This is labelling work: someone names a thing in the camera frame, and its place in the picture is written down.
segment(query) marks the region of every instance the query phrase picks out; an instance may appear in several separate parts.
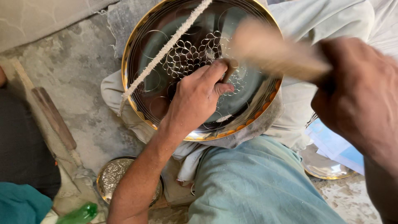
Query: wooden stick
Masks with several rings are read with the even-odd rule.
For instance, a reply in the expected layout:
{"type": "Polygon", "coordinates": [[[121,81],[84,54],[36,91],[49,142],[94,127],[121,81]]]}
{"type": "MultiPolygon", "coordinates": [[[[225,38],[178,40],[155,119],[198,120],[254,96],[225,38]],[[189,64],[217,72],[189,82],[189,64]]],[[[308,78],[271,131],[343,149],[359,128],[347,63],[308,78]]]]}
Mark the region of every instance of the wooden stick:
{"type": "Polygon", "coordinates": [[[242,21],[229,45],[232,56],[271,75],[287,75],[317,84],[332,66],[315,47],[284,40],[279,30],[255,19],[242,21]]]}
{"type": "Polygon", "coordinates": [[[232,73],[234,73],[234,71],[239,67],[239,63],[237,60],[235,59],[228,59],[228,58],[223,58],[222,59],[227,65],[228,65],[228,69],[225,72],[224,77],[222,78],[221,82],[222,83],[227,83],[229,77],[232,75],[232,73]]]}
{"type": "Polygon", "coordinates": [[[39,87],[33,88],[32,93],[44,115],[47,117],[47,120],[54,131],[58,134],[65,147],[68,150],[76,149],[76,142],[47,91],[43,87],[39,87]]]}

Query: reflective metal surface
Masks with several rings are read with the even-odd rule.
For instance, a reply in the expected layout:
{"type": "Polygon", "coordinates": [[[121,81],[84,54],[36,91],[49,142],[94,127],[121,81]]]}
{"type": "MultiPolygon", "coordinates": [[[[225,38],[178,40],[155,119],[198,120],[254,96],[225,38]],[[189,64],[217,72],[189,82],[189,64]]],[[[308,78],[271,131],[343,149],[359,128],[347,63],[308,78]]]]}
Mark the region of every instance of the reflective metal surface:
{"type": "MultiPolygon", "coordinates": [[[[165,0],[138,23],[122,60],[125,90],[200,2],[165,0]]],[[[254,0],[214,0],[133,92],[129,102],[137,114],[157,129],[173,99],[177,82],[216,59],[230,58],[228,42],[239,21],[247,16],[277,27],[268,11],[254,0]]],[[[235,86],[235,91],[223,94],[215,113],[185,140],[213,140],[246,127],[267,109],[281,85],[281,80],[275,76],[262,74],[258,68],[244,64],[237,68],[229,81],[235,86]]]]}
{"type": "MultiPolygon", "coordinates": [[[[97,177],[97,189],[101,197],[109,204],[111,203],[113,192],[115,191],[120,179],[126,173],[128,167],[136,159],[135,156],[123,156],[109,161],[103,166],[98,173],[97,177]]],[[[163,184],[160,179],[156,186],[156,192],[152,199],[154,204],[157,199],[162,196],[163,184]]]]}
{"type": "Polygon", "coordinates": [[[314,144],[307,146],[298,154],[303,158],[301,165],[304,170],[314,177],[321,179],[341,179],[348,177],[355,171],[316,153],[318,147],[314,144]]]}

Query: white rope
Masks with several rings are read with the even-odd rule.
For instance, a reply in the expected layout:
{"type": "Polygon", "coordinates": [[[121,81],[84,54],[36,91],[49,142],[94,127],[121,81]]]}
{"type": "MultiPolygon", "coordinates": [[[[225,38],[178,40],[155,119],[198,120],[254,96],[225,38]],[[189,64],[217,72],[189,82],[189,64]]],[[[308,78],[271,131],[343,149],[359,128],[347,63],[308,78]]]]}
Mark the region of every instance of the white rope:
{"type": "Polygon", "coordinates": [[[148,64],[148,66],[142,71],[141,75],[131,84],[129,89],[122,95],[122,101],[120,103],[120,108],[118,112],[118,116],[120,117],[123,113],[123,108],[126,104],[127,98],[134,92],[137,86],[144,80],[144,78],[149,75],[152,69],[160,62],[160,60],[169,52],[174,44],[181,38],[181,36],[192,26],[195,20],[199,17],[200,14],[210,5],[213,0],[203,0],[198,7],[191,13],[188,17],[187,21],[185,21],[181,27],[177,30],[177,32],[173,35],[173,37],[165,44],[156,57],[148,64]]]}

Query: blue paper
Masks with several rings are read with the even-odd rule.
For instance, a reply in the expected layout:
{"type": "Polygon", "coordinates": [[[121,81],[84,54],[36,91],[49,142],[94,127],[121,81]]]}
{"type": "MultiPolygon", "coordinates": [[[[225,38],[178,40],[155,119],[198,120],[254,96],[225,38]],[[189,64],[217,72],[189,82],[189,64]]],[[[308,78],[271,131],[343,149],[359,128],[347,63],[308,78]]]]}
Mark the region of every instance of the blue paper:
{"type": "Polygon", "coordinates": [[[306,129],[319,148],[318,154],[326,156],[344,166],[364,175],[363,155],[344,138],[327,128],[319,118],[314,120],[306,129]]]}

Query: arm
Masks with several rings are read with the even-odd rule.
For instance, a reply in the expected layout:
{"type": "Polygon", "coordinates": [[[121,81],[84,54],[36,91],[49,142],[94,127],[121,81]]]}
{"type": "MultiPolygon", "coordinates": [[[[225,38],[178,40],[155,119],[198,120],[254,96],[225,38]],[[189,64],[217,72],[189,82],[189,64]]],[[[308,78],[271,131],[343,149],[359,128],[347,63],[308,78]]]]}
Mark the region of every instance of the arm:
{"type": "Polygon", "coordinates": [[[398,222],[398,66],[357,38],[321,43],[335,90],[319,89],[312,108],[363,155],[369,196],[384,223],[398,222]]]}
{"type": "Polygon", "coordinates": [[[107,223],[148,223],[149,204],[166,162],[181,141],[214,113],[219,96],[234,90],[230,83],[217,83],[226,69],[217,60],[177,84],[158,131],[120,180],[112,196],[107,223]]]}

